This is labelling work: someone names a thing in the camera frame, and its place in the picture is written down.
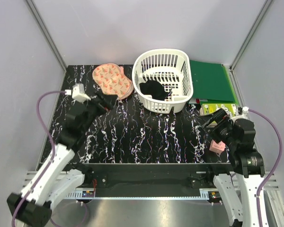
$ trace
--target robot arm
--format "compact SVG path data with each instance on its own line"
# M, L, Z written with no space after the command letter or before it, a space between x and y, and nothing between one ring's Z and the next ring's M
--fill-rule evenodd
M262 156L254 149L256 131L254 123L247 119L248 108L240 109L240 116L229 118L223 109L205 116L205 131L215 142L224 142L230 152L229 159L241 189L242 204L232 186L229 173L213 170L213 183L221 198L232 227L259 227L257 215L257 189L264 180L264 163ZM215 127L209 125L215 121ZM265 207L263 190L260 193L260 206ZM265 209L262 209L262 222L268 226Z
M56 140L55 156L52 158L53 151L51 151L39 171L21 193L12 193L7 199L13 215L24 195L30 192L16 216L18 220L30 226L44 227L51 217L52 210L69 192L82 184L92 183L92 169L83 164L77 164L76 169L71 170L62 180L56 184L54 182L85 142L86 132L95 118L113 109L117 100L117 96L102 93L96 93L91 98L84 93L82 84L75 85L72 92L67 91L68 95L70 93L77 102L66 114L63 129ZM49 162L51 164L41 175Z

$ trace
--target black marble table surface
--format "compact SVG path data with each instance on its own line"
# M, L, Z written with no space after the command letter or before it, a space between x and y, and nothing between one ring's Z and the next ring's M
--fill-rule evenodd
M69 66L62 90L83 83L87 94L100 90L92 78L97 65ZM125 75L132 79L132 65L124 65ZM50 133L57 138L66 112L74 101L60 95ZM227 151L221 155L209 151L210 138L196 116L199 105L186 105L179 113L159 114L146 110L134 91L118 101L114 110L98 117L87 132L87 140L73 163L217 163L227 162ZM51 151L47 139L40 164Z

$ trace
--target white wall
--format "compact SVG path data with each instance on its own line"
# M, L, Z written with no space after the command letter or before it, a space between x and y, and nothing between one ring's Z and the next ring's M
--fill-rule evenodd
M265 0L34 0L64 61L133 64L176 48L231 64Z
M10 226L6 199L33 170L45 138L36 101L60 88L63 70L24 0L0 0L0 227ZM56 96L42 102L46 124Z
M284 144L284 0L274 1L235 69L245 104L268 116L278 127ZM252 113L257 141L266 168L278 153L276 135ZM284 152L275 173L284 199Z

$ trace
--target plastic basket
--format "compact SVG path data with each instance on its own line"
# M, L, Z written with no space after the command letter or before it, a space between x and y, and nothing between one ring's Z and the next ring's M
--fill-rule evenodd
M160 82L165 91L172 95L164 101L153 99L140 91L140 83L147 80ZM186 53L175 49L156 49L147 51L136 60L133 66L133 86L144 107L152 112L168 114L180 112L193 96L189 59Z

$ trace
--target green folder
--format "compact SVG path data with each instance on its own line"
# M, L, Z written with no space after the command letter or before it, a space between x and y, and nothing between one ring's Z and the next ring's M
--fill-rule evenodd
M192 60L189 63L194 98L208 99L207 103L238 103L223 65Z

